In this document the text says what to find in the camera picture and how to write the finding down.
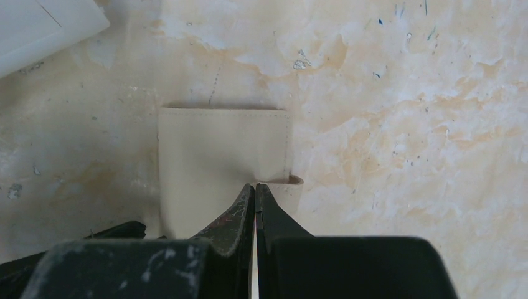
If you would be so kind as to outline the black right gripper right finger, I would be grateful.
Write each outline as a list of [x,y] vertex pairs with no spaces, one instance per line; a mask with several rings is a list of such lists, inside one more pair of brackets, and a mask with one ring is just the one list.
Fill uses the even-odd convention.
[[260,298],[456,298],[439,253],[419,237],[316,237],[255,190]]

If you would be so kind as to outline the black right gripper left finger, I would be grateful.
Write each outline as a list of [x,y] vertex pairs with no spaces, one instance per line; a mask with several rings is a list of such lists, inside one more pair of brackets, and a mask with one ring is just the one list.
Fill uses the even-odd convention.
[[44,257],[23,298],[248,298],[255,190],[189,239],[88,240]]

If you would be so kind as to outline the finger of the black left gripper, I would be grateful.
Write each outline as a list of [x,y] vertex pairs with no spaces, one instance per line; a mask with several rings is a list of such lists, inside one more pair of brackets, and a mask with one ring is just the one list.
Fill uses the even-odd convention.
[[1,298],[20,298],[41,260],[52,254],[62,254],[70,248],[82,248],[88,240],[143,239],[146,225],[139,221],[128,221],[109,229],[90,234],[82,239],[62,242],[49,250],[32,254],[1,264]]

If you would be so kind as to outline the white plastic card box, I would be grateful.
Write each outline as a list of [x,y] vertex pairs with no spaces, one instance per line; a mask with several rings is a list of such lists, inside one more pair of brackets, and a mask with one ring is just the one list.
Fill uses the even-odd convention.
[[95,1],[1,1],[1,77],[109,26]]

